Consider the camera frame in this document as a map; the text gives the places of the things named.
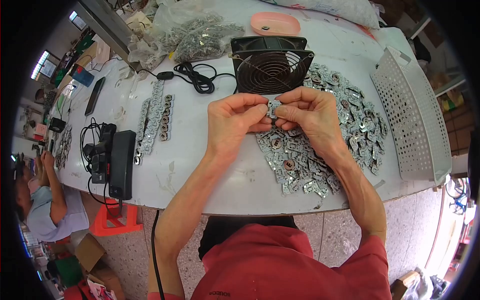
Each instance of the light blue shirt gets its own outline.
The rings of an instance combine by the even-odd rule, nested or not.
[[[27,216],[27,226],[38,240],[58,241],[66,238],[72,232],[88,228],[88,217],[80,192],[63,186],[63,193],[67,204],[67,213],[57,225],[50,218],[52,204],[50,187],[39,187],[31,195],[33,203]]]

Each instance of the white perforated basket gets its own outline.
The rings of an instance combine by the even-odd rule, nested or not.
[[[401,178],[440,184],[452,170],[450,143],[422,69],[406,54],[387,47],[371,77],[392,130]]]

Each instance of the smartphone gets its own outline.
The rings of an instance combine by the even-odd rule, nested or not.
[[[93,88],[93,92],[90,96],[90,100],[88,100],[87,109],[85,110],[85,115],[89,116],[93,113],[95,108],[96,100],[98,99],[98,95],[100,94],[100,90],[103,87],[103,83],[105,82],[105,77],[100,78]]]

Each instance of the pink plastic tray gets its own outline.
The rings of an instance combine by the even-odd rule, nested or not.
[[[258,12],[250,19],[250,25],[263,36],[296,36],[300,32],[297,19],[279,12]]]

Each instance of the white bag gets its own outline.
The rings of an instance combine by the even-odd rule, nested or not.
[[[281,6],[325,12],[368,28],[379,29],[375,10],[368,0],[260,0]]]

